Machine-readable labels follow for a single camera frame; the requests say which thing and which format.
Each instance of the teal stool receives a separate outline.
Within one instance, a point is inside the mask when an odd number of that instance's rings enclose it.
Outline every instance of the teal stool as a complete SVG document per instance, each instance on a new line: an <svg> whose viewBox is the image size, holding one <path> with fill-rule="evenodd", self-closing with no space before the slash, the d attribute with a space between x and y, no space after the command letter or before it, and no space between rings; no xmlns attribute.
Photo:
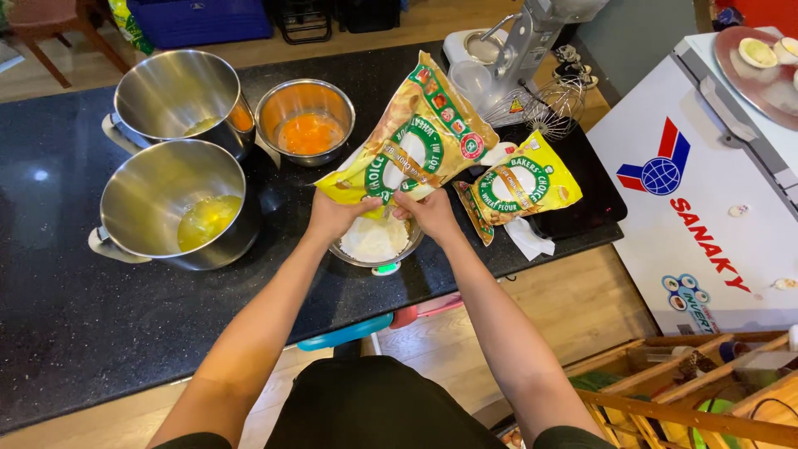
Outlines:
<svg viewBox="0 0 798 449"><path fill-rule="evenodd" d="M297 348L303 351L315 351L323 348L334 348L348 341L359 340L377 331L387 328L393 321L393 312L371 320L352 324L348 328L338 329L327 334L315 336L297 343Z"/></svg>

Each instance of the plastic bag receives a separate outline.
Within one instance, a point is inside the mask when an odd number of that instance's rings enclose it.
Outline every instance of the plastic bag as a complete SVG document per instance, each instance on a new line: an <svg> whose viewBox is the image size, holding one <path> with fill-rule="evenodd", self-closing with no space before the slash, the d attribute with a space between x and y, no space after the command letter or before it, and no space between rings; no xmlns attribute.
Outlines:
<svg viewBox="0 0 798 449"><path fill-rule="evenodd" d="M338 170L316 181L343 204L364 197L382 206L364 215L383 217L401 189L420 200L479 162L499 142L467 100L449 84L429 54L401 83L377 127Z"/></svg>
<svg viewBox="0 0 798 449"><path fill-rule="evenodd" d="M122 33L124 39L130 42L141 53L149 56L155 47L141 32L141 28L136 23L136 19L130 14L128 3L126 0L108 0L113 13L113 21L117 23L119 32Z"/></svg>
<svg viewBox="0 0 798 449"><path fill-rule="evenodd" d="M557 153L532 133L519 148L477 178L455 183L468 217L488 246L493 227L515 217L561 209L582 198L582 190Z"/></svg>

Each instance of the person's hand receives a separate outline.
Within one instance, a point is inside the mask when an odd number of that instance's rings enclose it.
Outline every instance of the person's hand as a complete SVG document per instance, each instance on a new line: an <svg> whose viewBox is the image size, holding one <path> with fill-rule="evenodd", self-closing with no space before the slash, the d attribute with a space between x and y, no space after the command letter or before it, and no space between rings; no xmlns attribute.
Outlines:
<svg viewBox="0 0 798 449"><path fill-rule="evenodd" d="M399 220L416 217L416 221L424 233L432 237L440 246L452 240L463 239L463 232L452 213L448 194L443 189L437 189L420 201L414 201L407 193L397 190L393 193L393 200L400 206L393 211L393 216Z"/></svg>
<svg viewBox="0 0 798 449"><path fill-rule="evenodd" d="M355 205L342 205L316 189L305 235L317 237L327 245L332 244L349 231L355 218L381 205L382 199L378 197L367 198Z"/></svg>

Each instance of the plastic measuring cup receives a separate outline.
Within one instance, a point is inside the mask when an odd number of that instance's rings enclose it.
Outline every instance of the plastic measuring cup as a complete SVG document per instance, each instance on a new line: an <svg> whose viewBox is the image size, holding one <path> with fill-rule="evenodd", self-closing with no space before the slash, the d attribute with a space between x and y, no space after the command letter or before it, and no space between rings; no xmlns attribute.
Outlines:
<svg viewBox="0 0 798 449"><path fill-rule="evenodd" d="M483 112L485 94L493 83L493 76L485 66L475 61L456 62L449 68L448 79L477 113Z"/></svg>

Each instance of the bowl of egg yolks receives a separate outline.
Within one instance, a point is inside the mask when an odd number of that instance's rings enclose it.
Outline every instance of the bowl of egg yolks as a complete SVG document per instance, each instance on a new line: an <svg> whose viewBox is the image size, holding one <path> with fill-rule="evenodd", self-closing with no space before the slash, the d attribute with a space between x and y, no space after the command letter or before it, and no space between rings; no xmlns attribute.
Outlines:
<svg viewBox="0 0 798 449"><path fill-rule="evenodd" d="M354 106L328 82L291 80L263 95L255 124L271 149L295 164L315 167L341 153L354 127Z"/></svg>

